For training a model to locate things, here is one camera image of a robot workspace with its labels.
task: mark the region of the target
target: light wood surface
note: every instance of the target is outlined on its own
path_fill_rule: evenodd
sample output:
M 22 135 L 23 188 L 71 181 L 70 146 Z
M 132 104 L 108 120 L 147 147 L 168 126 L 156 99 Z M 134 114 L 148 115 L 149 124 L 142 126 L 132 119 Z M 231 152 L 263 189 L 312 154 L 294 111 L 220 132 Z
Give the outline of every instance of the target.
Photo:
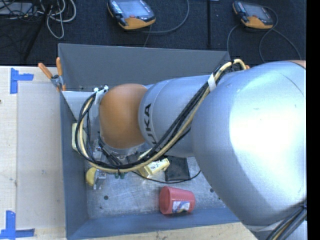
M 38 67 L 13 66 L 19 74 L 33 74 L 32 83 L 50 80 Z M 10 94 L 11 66 L 0 66 L 0 230 L 6 226 L 7 210 L 16 212 L 17 201 L 17 94 Z M 57 68 L 50 68 L 53 75 Z M 30 240 L 58 240 L 65 238 L 64 227 L 36 228 Z M 97 238 L 101 240 L 255 240 L 252 233 L 241 223 L 229 223 L 168 231 L 155 231 L 132 235 Z

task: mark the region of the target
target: red cup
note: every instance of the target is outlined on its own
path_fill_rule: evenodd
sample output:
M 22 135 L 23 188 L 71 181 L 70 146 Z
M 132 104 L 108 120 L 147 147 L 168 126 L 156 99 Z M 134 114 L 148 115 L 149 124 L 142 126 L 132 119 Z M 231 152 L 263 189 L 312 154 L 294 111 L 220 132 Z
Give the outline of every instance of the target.
M 162 214 L 190 213 L 195 204 L 195 195 L 189 190 L 164 186 L 160 191 L 159 206 Z

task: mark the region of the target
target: orange handheld device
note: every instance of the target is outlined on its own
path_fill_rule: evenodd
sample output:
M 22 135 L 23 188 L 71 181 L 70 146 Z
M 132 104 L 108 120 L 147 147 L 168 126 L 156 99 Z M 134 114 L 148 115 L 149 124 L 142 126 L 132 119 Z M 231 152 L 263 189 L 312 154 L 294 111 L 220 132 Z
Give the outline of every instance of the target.
M 156 21 L 154 12 L 143 0 L 109 0 L 107 7 L 125 30 L 144 28 Z
M 249 28 L 271 29 L 274 26 L 270 14 L 261 5 L 234 1 L 232 7 L 240 21 Z

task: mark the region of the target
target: blue tape marker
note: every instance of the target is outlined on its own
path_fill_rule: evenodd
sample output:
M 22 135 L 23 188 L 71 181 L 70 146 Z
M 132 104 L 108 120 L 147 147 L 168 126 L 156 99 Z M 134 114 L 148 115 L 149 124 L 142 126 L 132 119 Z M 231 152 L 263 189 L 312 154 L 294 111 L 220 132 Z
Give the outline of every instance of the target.
M 11 83 L 10 94 L 16 94 L 18 92 L 18 81 L 32 81 L 34 79 L 33 74 L 19 74 L 18 70 L 11 68 Z
M 16 240 L 16 238 L 33 237 L 35 229 L 16 230 L 16 214 L 13 211 L 5 212 L 5 229 L 0 232 L 0 239 Z

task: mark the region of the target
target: bin floor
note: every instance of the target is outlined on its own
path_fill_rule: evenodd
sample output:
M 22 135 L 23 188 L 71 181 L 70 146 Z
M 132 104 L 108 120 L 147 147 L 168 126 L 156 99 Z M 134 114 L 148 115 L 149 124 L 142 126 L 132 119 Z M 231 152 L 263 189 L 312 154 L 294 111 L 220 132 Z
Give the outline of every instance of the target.
M 199 166 L 195 157 L 188 157 L 187 162 L 190 177 L 193 177 L 199 172 Z M 165 173 L 159 172 L 152 179 L 165 182 Z M 107 174 L 102 189 L 93 190 L 91 186 L 86 186 L 88 215 L 91 219 L 98 219 L 159 213 L 159 193 L 166 185 L 192 191 L 196 201 L 194 209 L 225 207 L 202 172 L 192 180 L 174 184 L 154 182 L 129 172 L 123 179 Z

